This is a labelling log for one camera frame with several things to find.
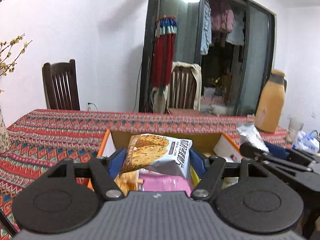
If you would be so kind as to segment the patterned red tablecloth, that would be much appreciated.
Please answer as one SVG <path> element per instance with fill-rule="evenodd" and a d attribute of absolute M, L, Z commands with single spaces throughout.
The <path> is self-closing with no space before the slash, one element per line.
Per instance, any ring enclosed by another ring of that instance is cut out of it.
<path fill-rule="evenodd" d="M 63 158 L 86 162 L 102 154 L 108 131 L 209 134 L 213 139 L 226 135 L 238 146 L 236 127 L 253 121 L 236 116 L 36 109 L 7 129 L 11 148 L 1 154 L 1 210 L 17 226 L 11 208 L 16 194 Z"/>

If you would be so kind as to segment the orange thermos jug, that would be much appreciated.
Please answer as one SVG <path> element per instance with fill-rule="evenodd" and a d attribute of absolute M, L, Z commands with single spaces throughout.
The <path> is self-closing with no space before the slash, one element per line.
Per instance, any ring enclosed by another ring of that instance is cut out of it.
<path fill-rule="evenodd" d="M 254 120 L 256 128 L 267 133 L 275 132 L 284 102 L 285 73 L 273 69 L 260 95 Z"/>

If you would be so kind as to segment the oat crisp pack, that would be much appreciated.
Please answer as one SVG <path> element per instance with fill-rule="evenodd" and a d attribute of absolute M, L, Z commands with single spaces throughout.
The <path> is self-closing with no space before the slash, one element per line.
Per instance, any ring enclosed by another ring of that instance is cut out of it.
<path fill-rule="evenodd" d="M 132 171 L 117 175 L 114 182 L 122 193 L 127 196 L 130 191 L 139 191 L 144 181 L 139 178 L 138 171 Z"/>
<path fill-rule="evenodd" d="M 269 149 L 253 123 L 240 124 L 237 126 L 236 130 L 239 133 L 240 142 L 242 144 L 247 142 L 257 149 L 269 152 Z"/>
<path fill-rule="evenodd" d="M 166 175 L 190 178 L 190 139 L 156 134 L 139 134 L 130 138 L 121 172 L 142 168 Z"/>

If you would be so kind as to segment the red tassel hanging decoration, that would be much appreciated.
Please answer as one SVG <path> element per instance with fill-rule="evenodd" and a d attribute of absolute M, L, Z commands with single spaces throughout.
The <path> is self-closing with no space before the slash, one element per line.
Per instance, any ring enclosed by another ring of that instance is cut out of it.
<path fill-rule="evenodd" d="M 170 83 L 177 34 L 175 16 L 165 16 L 156 23 L 151 85 L 164 88 Z"/>

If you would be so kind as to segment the chair with beige cloth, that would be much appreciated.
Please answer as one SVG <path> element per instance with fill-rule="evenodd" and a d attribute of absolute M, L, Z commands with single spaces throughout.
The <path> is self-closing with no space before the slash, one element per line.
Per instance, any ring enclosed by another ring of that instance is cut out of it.
<path fill-rule="evenodd" d="M 172 63 L 171 81 L 168 85 L 167 109 L 200 110 L 202 90 L 201 67 L 195 63 Z"/>

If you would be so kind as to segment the pink snack pack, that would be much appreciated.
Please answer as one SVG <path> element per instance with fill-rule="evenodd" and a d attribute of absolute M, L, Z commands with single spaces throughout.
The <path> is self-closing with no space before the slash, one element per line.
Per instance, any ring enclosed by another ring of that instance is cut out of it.
<path fill-rule="evenodd" d="M 183 177 L 156 172 L 140 172 L 139 179 L 143 181 L 142 191 L 184 191 L 189 196 L 194 188 L 192 182 Z"/>

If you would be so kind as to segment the dark wooden chair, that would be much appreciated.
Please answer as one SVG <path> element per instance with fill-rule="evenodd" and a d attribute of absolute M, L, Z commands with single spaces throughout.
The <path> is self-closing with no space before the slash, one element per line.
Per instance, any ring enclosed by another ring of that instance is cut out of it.
<path fill-rule="evenodd" d="M 80 110 L 75 59 L 45 63 L 42 67 L 44 95 L 48 109 Z"/>

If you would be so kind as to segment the white blue tissue pack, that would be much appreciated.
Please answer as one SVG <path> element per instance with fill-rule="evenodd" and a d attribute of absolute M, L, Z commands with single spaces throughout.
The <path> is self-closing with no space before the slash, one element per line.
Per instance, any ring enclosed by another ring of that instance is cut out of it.
<path fill-rule="evenodd" d="M 303 150 L 310 154 L 317 154 L 319 152 L 319 141 L 308 133 L 298 131 L 292 148 Z"/>

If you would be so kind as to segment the orange pumpkin cardboard box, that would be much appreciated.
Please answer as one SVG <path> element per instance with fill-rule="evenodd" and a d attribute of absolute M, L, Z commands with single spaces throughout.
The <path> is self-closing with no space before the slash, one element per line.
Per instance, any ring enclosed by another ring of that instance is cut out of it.
<path fill-rule="evenodd" d="M 98 157 L 124 151 L 112 162 L 111 177 L 124 194 L 130 191 L 184 191 L 191 194 L 206 172 L 199 158 L 218 156 L 238 163 L 239 146 L 224 133 L 132 134 L 107 131 Z"/>

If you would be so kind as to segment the hanging pink jacket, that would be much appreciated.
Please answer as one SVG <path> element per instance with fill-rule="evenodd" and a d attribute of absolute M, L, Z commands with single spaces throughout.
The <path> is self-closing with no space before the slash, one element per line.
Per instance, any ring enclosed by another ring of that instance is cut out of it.
<path fill-rule="evenodd" d="M 220 0 L 212 0 L 211 23 L 212 30 L 221 33 L 230 33 L 233 30 L 234 14 L 231 6 Z"/>

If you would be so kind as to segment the hanging blue shirt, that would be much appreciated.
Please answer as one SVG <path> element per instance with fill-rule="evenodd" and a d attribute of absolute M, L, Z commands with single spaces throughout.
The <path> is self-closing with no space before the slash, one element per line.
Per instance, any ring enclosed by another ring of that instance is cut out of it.
<path fill-rule="evenodd" d="M 202 21 L 202 36 L 200 54 L 207 55 L 209 47 L 212 43 L 212 23 L 211 23 L 211 8 L 209 0 L 204 0 L 204 11 Z"/>

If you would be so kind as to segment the drinking glass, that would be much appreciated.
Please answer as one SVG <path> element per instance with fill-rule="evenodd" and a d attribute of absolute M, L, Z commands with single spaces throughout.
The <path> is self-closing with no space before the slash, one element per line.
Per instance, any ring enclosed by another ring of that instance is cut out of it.
<path fill-rule="evenodd" d="M 292 144 L 296 138 L 298 131 L 303 129 L 304 123 L 298 120 L 295 116 L 289 120 L 286 140 L 289 144 Z"/>

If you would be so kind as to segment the floral vase yellow twigs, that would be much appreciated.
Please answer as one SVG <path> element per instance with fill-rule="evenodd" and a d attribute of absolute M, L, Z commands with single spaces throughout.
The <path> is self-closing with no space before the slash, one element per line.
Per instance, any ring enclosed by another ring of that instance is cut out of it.
<path fill-rule="evenodd" d="M 5 97 L 10 95 L 9 85 L 2 87 L 4 78 L 15 72 L 19 58 L 26 52 L 32 40 L 25 40 L 25 33 L 11 40 L 1 41 L 1 153 L 11 147 L 9 132 L 3 116 Z"/>

